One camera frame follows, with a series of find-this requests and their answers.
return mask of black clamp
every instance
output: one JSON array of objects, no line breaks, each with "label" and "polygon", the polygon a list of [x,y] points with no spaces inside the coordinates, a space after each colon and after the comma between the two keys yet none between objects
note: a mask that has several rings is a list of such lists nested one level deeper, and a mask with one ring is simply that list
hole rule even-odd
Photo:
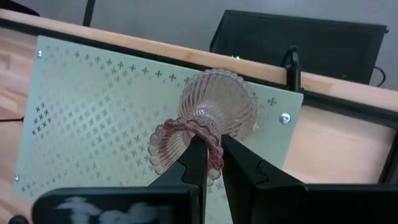
[{"label": "black clamp", "polygon": [[290,46],[282,60],[282,67],[286,68],[287,89],[297,93],[302,92],[299,48],[297,46]]}]

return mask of black monitor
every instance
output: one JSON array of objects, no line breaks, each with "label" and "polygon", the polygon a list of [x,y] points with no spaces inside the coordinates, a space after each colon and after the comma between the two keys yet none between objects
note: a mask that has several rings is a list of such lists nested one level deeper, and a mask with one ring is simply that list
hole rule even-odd
[{"label": "black monitor", "polygon": [[280,66],[300,49],[303,72],[369,84],[387,27],[272,14],[225,11],[210,52]]}]

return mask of metal screw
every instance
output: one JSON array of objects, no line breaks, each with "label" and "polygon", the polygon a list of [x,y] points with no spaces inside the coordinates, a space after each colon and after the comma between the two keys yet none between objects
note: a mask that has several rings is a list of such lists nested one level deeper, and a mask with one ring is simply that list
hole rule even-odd
[{"label": "metal screw", "polygon": [[282,113],[282,114],[279,116],[279,121],[280,121],[282,124],[287,124],[287,123],[289,123],[289,122],[290,122],[290,115],[289,115],[288,113]]},{"label": "metal screw", "polygon": [[38,57],[38,58],[41,58],[42,56],[43,56],[43,51],[38,50],[38,51],[37,51],[37,57]]}]

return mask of screw head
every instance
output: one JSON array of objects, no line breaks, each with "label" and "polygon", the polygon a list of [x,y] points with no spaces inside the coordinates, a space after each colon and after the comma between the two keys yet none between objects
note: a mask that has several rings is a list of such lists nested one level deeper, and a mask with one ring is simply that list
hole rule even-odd
[{"label": "screw head", "polygon": [[287,123],[289,123],[289,122],[290,122],[290,115],[289,115],[288,113],[282,113],[282,114],[279,116],[279,121],[280,121],[282,124],[287,124]]}]

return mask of cross pattern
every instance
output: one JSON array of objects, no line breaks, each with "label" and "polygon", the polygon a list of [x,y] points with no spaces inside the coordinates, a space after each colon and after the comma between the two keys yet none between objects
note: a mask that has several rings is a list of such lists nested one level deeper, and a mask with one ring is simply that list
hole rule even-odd
[{"label": "cross pattern", "polygon": [[123,65],[123,62],[119,62],[119,63],[118,63],[118,66],[119,66],[119,69],[122,69],[123,66],[124,66],[124,65]]},{"label": "cross pattern", "polygon": [[159,78],[159,77],[162,76],[162,73],[160,71],[157,71],[155,75],[156,75],[157,78]]},{"label": "cross pattern", "polygon": [[173,80],[175,80],[175,79],[176,79],[176,77],[175,77],[174,73],[173,73],[171,76],[169,76],[169,78],[170,78],[170,80],[171,80],[171,81],[173,81]]},{"label": "cross pattern", "polygon": [[272,105],[274,105],[274,104],[277,104],[277,102],[275,101],[275,98],[274,98],[274,97],[272,97],[271,99],[269,99],[269,100],[268,100],[268,103],[269,103],[270,106],[272,106]]}]

